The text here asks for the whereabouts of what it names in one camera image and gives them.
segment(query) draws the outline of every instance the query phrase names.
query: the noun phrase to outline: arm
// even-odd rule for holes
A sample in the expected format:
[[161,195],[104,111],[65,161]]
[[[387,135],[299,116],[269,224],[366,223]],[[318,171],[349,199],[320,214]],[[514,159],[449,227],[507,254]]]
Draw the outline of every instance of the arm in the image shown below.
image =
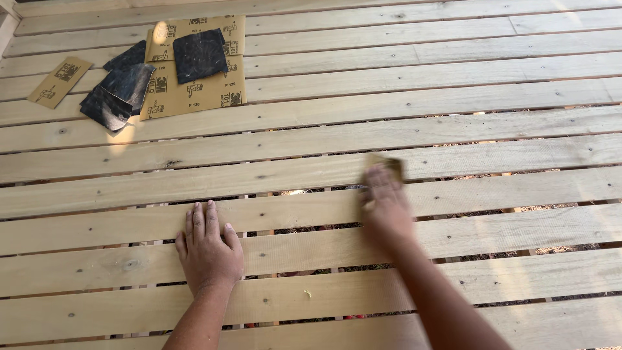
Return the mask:
[[430,263],[412,231],[401,184],[382,166],[365,173],[363,232],[388,253],[399,270],[435,350],[509,350],[497,332]]
[[244,267],[238,235],[230,224],[223,233],[224,242],[213,201],[207,202],[205,215],[199,203],[186,213],[186,233],[177,233],[175,247],[194,301],[164,350],[218,348],[229,295]]

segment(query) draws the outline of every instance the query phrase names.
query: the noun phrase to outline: hand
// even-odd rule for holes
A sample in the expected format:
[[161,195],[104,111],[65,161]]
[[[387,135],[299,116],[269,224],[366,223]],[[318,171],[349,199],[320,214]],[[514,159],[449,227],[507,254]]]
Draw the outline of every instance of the hand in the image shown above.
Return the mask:
[[404,245],[415,243],[411,209],[391,172],[383,165],[365,171],[367,190],[361,194],[363,233],[390,254]]
[[186,233],[177,232],[175,247],[193,296],[206,286],[233,288],[242,276],[244,255],[238,235],[225,225],[225,241],[220,238],[216,204],[195,203],[186,213]]

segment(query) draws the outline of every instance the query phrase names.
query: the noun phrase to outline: wooden deck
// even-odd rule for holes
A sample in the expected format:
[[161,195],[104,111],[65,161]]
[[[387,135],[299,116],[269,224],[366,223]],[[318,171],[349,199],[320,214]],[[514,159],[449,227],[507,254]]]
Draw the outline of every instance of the wooden deck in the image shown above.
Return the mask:
[[[345,187],[379,151],[405,162],[430,258],[514,348],[622,345],[622,0],[14,10],[19,25],[0,27],[0,344],[161,347],[192,298],[171,285],[185,279],[171,240],[192,201],[216,199],[246,275],[221,349],[428,349],[416,313],[389,314],[416,306],[352,224]],[[157,21],[232,13],[247,14],[248,105],[134,116],[116,134],[78,112]],[[67,56],[94,64],[56,109],[27,101]],[[580,251],[536,251],[559,246]],[[276,278],[319,269],[333,273]],[[381,315],[339,320],[361,314]],[[283,322],[300,319],[317,320]]]

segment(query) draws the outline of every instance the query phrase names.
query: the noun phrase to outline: black sandpaper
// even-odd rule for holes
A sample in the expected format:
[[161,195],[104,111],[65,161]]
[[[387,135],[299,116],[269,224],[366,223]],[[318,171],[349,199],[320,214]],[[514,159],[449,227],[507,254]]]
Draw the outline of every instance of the black sandpaper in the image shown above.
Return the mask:
[[132,115],[132,105],[97,85],[82,101],[80,112],[107,127],[118,131]]
[[218,72],[229,72],[224,43],[220,28],[173,40],[177,83],[184,84]]
[[104,64],[104,69],[111,71],[112,69],[123,69],[130,65],[135,65],[145,62],[145,50],[147,48],[147,41],[141,40],[138,44],[130,47],[127,51],[121,55],[111,59]]
[[156,70],[151,64],[139,63],[123,69],[113,69],[98,86],[132,105],[132,115],[141,114],[151,74]]

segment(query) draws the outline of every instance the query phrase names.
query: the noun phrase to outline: left hand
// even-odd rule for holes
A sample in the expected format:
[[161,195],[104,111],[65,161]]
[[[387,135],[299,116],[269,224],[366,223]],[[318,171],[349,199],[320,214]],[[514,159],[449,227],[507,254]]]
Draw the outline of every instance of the left hand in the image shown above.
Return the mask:
[[175,247],[193,296],[207,286],[233,288],[242,276],[244,255],[238,234],[227,223],[220,238],[216,204],[207,202],[207,210],[195,203],[186,213],[186,232],[178,232]]

